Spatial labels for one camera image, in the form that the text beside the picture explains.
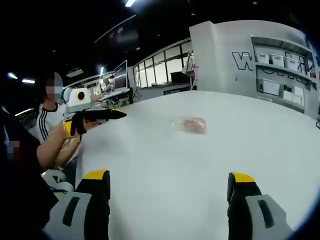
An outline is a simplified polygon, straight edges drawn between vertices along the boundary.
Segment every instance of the white shirt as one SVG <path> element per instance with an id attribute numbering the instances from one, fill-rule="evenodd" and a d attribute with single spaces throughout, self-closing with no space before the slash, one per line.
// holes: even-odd
<path id="1" fill-rule="evenodd" d="M 36 119 L 36 133 L 38 139 L 41 144 L 49 136 L 49 133 L 65 118 L 65 113 L 67 110 L 67 106 L 63 103 L 63 101 L 58 101 L 55 103 L 55 110 L 47 110 L 44 107 L 40 110 L 40 114 Z M 67 139 L 63 146 L 62 150 L 66 148 L 73 139 Z M 76 149 L 72 157 L 70 158 L 69 162 L 76 158 L 79 153 L 79 147 Z"/>

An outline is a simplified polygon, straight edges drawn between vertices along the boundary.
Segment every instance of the ceiling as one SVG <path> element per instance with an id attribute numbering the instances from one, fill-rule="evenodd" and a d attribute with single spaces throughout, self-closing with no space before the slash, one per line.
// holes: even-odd
<path id="1" fill-rule="evenodd" d="M 113 69 L 128 59 L 137 63 L 157 50 L 190 36 L 189 27 L 204 22 L 267 20 L 297 28 L 286 5 L 272 0 L 47 0 L 7 3 L 4 16 L 6 72 L 20 79 L 39 80 L 44 70 L 61 74 L 64 84 L 98 74 L 98 66 Z M 136 15 L 139 50 L 108 54 L 108 46 L 94 42 L 125 19 Z M 84 73 L 66 77 L 73 68 Z M 32 107 L 33 86 L 5 78 L 2 101 L 12 113 Z M 19 104 L 12 104 L 12 98 Z"/>

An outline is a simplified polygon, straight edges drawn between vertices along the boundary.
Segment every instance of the black stripe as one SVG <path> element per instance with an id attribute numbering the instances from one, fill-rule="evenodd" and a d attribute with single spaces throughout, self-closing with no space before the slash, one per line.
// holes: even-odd
<path id="1" fill-rule="evenodd" d="M 38 119 L 38 124 L 39 124 L 39 129 L 40 129 L 40 133 L 41 133 L 41 136 L 43 138 L 43 140 L 46 140 L 45 136 L 44 136 L 44 133 L 42 131 L 42 126 L 41 126 L 41 118 L 45 115 L 45 111 L 42 111 L 40 116 L 39 116 L 39 119 Z"/>
<path id="2" fill-rule="evenodd" d="M 45 139 L 47 139 L 47 137 L 49 136 L 49 133 L 48 133 L 48 130 L 46 128 L 46 117 L 47 117 L 47 114 L 48 112 L 46 111 L 45 112 L 45 116 L 42 118 L 42 123 L 43 123 L 43 133 L 44 133 L 44 136 L 45 136 Z"/>

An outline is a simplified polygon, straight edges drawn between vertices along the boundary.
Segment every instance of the white table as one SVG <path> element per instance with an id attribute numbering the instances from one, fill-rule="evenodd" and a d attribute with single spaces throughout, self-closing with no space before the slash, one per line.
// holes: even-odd
<path id="1" fill-rule="evenodd" d="M 292 109 L 226 93 L 187 91 L 124 107 L 82 140 L 77 182 L 108 169 L 111 240 L 228 239 L 227 183 L 252 176 L 296 229 L 320 183 L 320 131 Z M 206 120 L 207 135 L 173 130 Z"/>

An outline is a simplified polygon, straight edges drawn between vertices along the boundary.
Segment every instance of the ceiling light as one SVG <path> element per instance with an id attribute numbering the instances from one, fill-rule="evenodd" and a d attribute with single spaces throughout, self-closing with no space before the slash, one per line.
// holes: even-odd
<path id="1" fill-rule="evenodd" d="M 25 84 L 34 84 L 35 80 L 23 79 L 22 82 Z"/>
<path id="2" fill-rule="evenodd" d="M 128 1 L 126 2 L 126 5 L 125 5 L 125 6 L 126 6 L 127 8 L 130 8 L 130 7 L 135 3 L 135 1 L 136 1 L 136 0 L 128 0 Z"/>
<path id="3" fill-rule="evenodd" d="M 26 113 L 26 112 L 29 112 L 30 110 L 32 110 L 33 108 L 29 108 L 29 109 L 27 109 L 27 110 L 24 110 L 24 111 L 22 111 L 22 112 L 19 112 L 19 113 L 17 113 L 15 116 L 19 116 L 19 115 L 21 115 L 21 114 L 24 114 L 24 113 Z"/>
<path id="4" fill-rule="evenodd" d="M 8 73 L 8 77 L 12 79 L 18 79 L 16 75 L 14 75 L 12 72 Z"/>

